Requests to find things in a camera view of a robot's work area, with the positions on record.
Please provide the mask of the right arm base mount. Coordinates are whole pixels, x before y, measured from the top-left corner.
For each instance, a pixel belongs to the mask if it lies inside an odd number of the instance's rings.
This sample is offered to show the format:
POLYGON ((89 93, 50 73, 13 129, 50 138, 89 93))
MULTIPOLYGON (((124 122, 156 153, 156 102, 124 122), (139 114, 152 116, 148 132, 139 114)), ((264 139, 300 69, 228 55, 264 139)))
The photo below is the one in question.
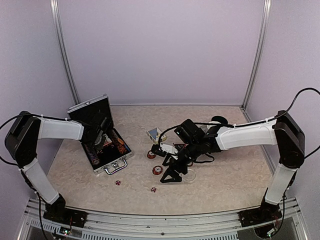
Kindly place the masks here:
POLYGON ((280 219, 283 215, 280 207, 257 207, 247 210, 242 210, 238 213, 240 224, 242 227, 249 227, 253 225, 262 224, 265 222, 273 221, 276 218, 280 219))

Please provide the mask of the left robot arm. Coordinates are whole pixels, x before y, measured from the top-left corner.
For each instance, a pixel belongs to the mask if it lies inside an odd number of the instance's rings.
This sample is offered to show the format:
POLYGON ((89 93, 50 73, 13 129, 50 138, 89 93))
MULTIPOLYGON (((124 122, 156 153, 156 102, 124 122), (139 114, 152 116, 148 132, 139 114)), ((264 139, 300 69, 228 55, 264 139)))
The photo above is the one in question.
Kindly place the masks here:
POLYGON ((101 112, 83 121, 21 111, 5 123, 12 124, 4 139, 4 146, 13 159, 12 165, 18 167, 26 182, 46 203, 50 214, 57 221, 66 222, 70 211, 39 160, 41 142, 70 140, 94 146, 109 130, 111 119, 101 112))

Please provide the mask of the blue playing card deck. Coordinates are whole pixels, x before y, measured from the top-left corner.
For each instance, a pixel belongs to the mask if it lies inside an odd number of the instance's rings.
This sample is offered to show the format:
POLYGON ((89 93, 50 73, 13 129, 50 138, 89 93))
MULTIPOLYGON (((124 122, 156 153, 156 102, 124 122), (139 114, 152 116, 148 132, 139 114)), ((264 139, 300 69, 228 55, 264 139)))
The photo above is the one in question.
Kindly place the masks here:
POLYGON ((160 136, 163 132, 158 128, 158 127, 155 127, 151 130, 148 130, 146 132, 147 136, 149 137, 149 139, 155 144, 157 145, 159 143, 159 139, 160 139, 160 142, 164 142, 167 140, 167 136, 165 134, 163 134, 162 136, 160 136))

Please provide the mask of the triangular all-in button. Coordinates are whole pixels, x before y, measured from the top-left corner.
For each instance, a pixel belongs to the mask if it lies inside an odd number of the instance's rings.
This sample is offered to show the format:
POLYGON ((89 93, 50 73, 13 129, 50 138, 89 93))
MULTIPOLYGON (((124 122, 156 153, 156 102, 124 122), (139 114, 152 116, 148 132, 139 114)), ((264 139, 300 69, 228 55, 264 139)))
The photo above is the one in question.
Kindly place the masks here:
POLYGON ((180 150, 182 150, 182 149, 186 146, 186 144, 185 144, 185 143, 173 143, 173 146, 174 146, 178 151, 180 151, 180 150))

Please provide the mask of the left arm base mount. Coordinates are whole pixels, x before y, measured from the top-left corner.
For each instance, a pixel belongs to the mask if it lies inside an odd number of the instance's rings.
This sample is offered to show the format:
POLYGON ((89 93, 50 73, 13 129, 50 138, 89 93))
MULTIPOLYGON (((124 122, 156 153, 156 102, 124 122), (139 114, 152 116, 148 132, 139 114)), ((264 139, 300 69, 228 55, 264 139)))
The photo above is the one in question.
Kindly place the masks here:
POLYGON ((84 227, 87 216, 88 213, 85 211, 70 208, 64 208, 62 211, 58 212, 54 212, 53 210, 46 210, 43 214, 43 217, 46 220, 79 228, 84 227))

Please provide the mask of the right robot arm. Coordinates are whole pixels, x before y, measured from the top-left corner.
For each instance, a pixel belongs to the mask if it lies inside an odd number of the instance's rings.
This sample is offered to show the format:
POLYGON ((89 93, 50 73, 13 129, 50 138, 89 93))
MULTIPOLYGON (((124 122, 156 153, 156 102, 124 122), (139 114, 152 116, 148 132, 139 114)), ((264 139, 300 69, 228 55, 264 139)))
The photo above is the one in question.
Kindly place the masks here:
POLYGON ((222 116, 214 116, 209 122, 186 119, 171 128, 186 146, 169 151, 160 143, 156 150, 164 157, 166 167, 161 183, 180 183, 188 174, 188 164, 202 155, 222 153, 242 147, 261 147, 273 166, 272 180, 266 189, 256 218, 266 222, 271 218, 286 191, 291 187, 298 169, 304 164, 305 133, 288 110, 280 110, 275 116, 244 124, 231 124, 222 116), (269 150, 277 151, 273 160, 269 150))

